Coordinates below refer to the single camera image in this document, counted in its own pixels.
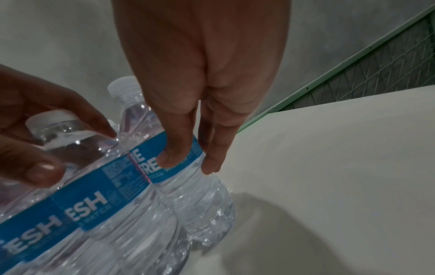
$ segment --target wire mesh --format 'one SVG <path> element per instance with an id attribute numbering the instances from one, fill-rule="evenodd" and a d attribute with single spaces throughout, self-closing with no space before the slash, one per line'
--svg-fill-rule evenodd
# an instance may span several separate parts
<path id="1" fill-rule="evenodd" d="M 281 111 L 435 84 L 435 35 L 426 17 Z"/>

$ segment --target hand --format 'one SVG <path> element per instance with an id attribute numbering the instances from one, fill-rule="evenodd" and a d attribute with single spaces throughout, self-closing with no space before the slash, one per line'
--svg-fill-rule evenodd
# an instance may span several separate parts
<path id="1" fill-rule="evenodd" d="M 112 2 L 124 51 L 168 135 L 159 165 L 189 153 L 201 100 L 202 171 L 219 171 L 278 70 L 290 0 Z"/>
<path id="2" fill-rule="evenodd" d="M 66 109 L 95 131 L 115 137 L 105 117 L 76 92 L 0 65 L 0 177 L 35 187 L 56 184 L 64 165 L 29 145 L 26 119 L 53 109 Z"/>

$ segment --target white table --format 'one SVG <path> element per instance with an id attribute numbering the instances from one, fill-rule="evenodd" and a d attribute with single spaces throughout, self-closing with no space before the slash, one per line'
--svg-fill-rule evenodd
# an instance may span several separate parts
<path id="1" fill-rule="evenodd" d="M 219 174 L 237 220 L 182 275 L 435 274 L 435 87 L 266 116 Z"/>

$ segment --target green metal frame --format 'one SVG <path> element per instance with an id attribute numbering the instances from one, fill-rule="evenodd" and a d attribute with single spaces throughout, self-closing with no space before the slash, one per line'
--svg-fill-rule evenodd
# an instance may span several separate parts
<path id="1" fill-rule="evenodd" d="M 296 99 L 300 98 L 304 94 L 313 90 L 318 85 L 320 85 L 323 82 L 325 82 L 326 80 L 330 79 L 335 74 L 339 73 L 340 71 L 342 71 L 343 69 L 345 69 L 349 65 L 351 65 L 354 62 L 356 62 L 357 60 L 361 59 L 362 57 L 364 57 L 365 55 L 367 55 L 368 53 L 370 53 L 374 49 L 376 49 L 379 46 L 381 46 L 382 44 L 384 44 L 386 41 L 390 40 L 391 38 L 393 38 L 394 36 L 396 36 L 400 32 L 404 31 L 406 28 L 412 26 L 413 24 L 417 23 L 419 20 L 423 19 L 424 17 L 428 16 L 431 13 L 432 14 L 430 16 L 431 16 L 432 27 L 435 28 L 435 13 L 433 13 L 434 11 L 435 11 L 435 4 L 432 5 L 431 7 L 427 8 L 426 10 L 422 11 L 421 13 L 417 14 L 416 16 L 414 16 L 413 18 L 411 18 L 410 20 L 405 22 L 403 25 L 401 25 L 397 29 L 393 30 L 392 32 L 390 32 L 390 33 L 386 34 L 385 36 L 381 37 L 380 39 L 376 40 L 371 45 L 367 46 L 365 49 L 359 51 L 358 53 L 356 53 L 353 56 L 349 57 L 348 59 L 344 60 L 339 65 L 335 66 L 334 68 L 332 68 L 331 70 L 326 72 L 324 75 L 322 75 L 319 78 L 310 82 L 308 85 L 300 88 L 299 90 L 292 93 L 291 95 L 289 95 L 285 99 L 276 103 L 271 108 L 267 109 L 266 111 L 262 112 L 261 114 L 255 116 L 255 117 L 251 118 L 250 120 L 245 122 L 245 124 L 243 124 L 243 126 L 240 128 L 239 132 L 246 129 L 247 127 L 249 127 L 250 125 L 252 125 L 256 121 L 258 121 L 259 119 L 261 119 L 265 115 L 280 111 L 285 106 L 291 104 Z"/>

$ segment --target pack of water bottles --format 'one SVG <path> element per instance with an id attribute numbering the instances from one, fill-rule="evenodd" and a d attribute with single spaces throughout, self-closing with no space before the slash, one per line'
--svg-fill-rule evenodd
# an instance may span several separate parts
<path id="1" fill-rule="evenodd" d="M 67 111 L 26 121 L 66 172 L 48 189 L 0 179 L 0 275 L 174 275 L 192 241 L 212 246 L 230 230 L 233 201 L 202 174 L 197 140 L 183 162 L 159 167 L 166 134 L 137 80 L 108 89 L 122 107 L 115 140 Z"/>

